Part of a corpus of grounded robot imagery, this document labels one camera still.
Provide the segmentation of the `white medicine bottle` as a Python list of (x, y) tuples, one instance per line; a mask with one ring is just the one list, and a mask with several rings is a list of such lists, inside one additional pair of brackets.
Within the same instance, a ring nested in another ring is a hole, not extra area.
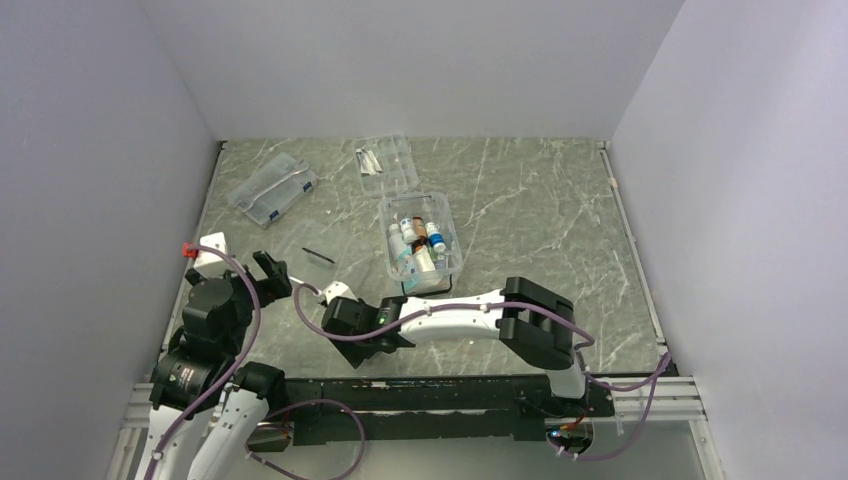
[(407, 252), (407, 244), (403, 240), (400, 230), (400, 225), (397, 223), (390, 224), (388, 227), (388, 246), (389, 253), (394, 262), (402, 261)]

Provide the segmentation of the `white gauze packet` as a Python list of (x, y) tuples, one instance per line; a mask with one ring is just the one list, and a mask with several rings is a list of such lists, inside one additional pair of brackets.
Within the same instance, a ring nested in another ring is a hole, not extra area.
[(422, 278), (433, 279), (437, 276), (438, 271), (428, 246), (416, 246), (413, 253), (413, 259), (416, 264), (416, 273)]

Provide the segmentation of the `clear medicine kit box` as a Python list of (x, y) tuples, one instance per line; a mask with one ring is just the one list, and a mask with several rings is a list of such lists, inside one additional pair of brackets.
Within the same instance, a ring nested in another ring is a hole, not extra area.
[(423, 192), (384, 198), (378, 217), (386, 270), (400, 293), (449, 293), (463, 267), (463, 255), (448, 196)]

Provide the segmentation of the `small bandage roll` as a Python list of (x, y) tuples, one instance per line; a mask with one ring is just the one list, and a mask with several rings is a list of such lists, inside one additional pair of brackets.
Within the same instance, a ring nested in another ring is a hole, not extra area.
[(402, 218), (399, 222), (402, 239), (406, 244), (412, 244), (418, 239), (414, 221), (411, 217)]

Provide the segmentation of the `amber medicine bottle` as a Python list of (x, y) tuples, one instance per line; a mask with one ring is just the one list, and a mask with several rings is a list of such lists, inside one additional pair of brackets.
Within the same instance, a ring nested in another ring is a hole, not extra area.
[(412, 251), (417, 252), (421, 248), (426, 248), (429, 242), (425, 223), (421, 217), (413, 217), (415, 230), (418, 234), (418, 239), (411, 244)]

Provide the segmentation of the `clear divided organizer tray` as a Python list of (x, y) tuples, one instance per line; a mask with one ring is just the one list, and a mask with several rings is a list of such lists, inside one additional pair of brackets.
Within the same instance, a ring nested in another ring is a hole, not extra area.
[[(379, 159), (383, 173), (362, 176), (355, 150), (372, 150)], [(363, 193), (369, 197), (388, 197), (412, 191), (420, 184), (411, 147), (403, 133), (392, 133), (355, 139), (352, 142), (353, 158)]]

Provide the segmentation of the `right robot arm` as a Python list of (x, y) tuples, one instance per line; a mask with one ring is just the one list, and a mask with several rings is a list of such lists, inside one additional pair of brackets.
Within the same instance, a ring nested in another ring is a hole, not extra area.
[(547, 375), (557, 411), (574, 415), (590, 399), (576, 360), (574, 304), (524, 277), (501, 289), (464, 298), (386, 297), (371, 306), (344, 283), (320, 298), (320, 333), (354, 368), (376, 353), (455, 340), (496, 340)]

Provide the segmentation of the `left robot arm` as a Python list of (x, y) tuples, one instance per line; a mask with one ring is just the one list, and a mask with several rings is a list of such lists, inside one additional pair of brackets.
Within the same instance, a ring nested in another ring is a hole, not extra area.
[(184, 254), (218, 257), (222, 273), (190, 268), (183, 324), (151, 375), (148, 434), (139, 479), (221, 479), (258, 424), (279, 417), (289, 396), (282, 370), (247, 361), (261, 313), (292, 295), (285, 262), (265, 251), (252, 257), (264, 272), (212, 247), (187, 244)]

